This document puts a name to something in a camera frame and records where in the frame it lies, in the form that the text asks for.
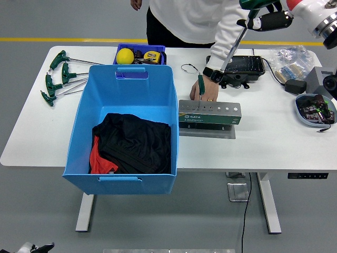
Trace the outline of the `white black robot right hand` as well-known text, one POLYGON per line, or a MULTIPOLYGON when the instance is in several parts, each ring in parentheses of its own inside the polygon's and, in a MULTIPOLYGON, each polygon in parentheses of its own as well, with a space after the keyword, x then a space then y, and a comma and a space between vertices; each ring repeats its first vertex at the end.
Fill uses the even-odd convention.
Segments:
POLYGON ((330 1, 286 1, 287 11, 280 1, 239 1, 242 9, 249 10, 248 18, 238 20, 237 25, 258 32, 287 28, 295 17, 303 19, 308 31, 321 36, 328 16, 330 1))

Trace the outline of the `person's left hand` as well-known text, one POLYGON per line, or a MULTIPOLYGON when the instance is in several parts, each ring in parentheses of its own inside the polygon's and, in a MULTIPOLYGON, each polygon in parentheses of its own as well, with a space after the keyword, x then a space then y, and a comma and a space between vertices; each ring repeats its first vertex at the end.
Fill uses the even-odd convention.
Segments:
POLYGON ((219 93, 219 85, 211 81, 205 75, 201 75, 203 78, 205 92, 202 96, 200 96, 200 88, 199 88, 199 77, 197 81, 193 84, 192 89, 190 91, 190 99, 191 100, 201 100, 201 101, 216 101, 219 93))

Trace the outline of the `black white robot left hand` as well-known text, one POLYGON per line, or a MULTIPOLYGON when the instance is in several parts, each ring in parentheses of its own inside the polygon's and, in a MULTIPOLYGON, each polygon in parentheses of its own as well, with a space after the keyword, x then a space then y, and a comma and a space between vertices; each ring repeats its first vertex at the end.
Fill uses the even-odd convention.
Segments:
POLYGON ((51 242, 49 244, 45 244, 43 246, 35 245, 31 242, 24 243, 20 249, 17 251, 18 253, 47 253, 55 247, 55 243, 51 242))

